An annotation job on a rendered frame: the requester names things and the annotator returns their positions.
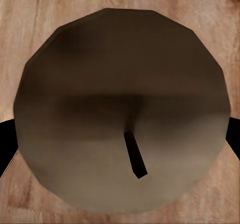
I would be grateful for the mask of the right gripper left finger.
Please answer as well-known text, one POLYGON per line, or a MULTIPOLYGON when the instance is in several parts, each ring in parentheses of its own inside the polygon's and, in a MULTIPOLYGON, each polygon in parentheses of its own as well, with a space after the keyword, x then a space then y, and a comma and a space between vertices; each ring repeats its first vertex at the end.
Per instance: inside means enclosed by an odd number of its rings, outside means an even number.
POLYGON ((15 119, 0 123, 0 177, 18 150, 15 119))

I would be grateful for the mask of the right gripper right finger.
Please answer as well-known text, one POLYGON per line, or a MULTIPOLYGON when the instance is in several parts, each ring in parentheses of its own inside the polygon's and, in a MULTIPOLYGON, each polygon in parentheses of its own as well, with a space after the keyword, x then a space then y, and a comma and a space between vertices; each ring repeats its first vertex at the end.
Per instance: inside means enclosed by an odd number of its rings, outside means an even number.
POLYGON ((240 159, 240 119, 229 118, 225 139, 240 159))

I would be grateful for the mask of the pillar candle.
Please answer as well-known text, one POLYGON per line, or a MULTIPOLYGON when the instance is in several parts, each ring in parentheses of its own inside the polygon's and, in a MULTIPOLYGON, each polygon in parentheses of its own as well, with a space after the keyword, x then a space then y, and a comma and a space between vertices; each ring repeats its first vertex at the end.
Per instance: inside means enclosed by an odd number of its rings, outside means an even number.
POLYGON ((123 8, 59 26, 26 62, 13 103, 39 183, 103 215, 145 213, 195 186, 231 110, 223 69, 193 30, 123 8))

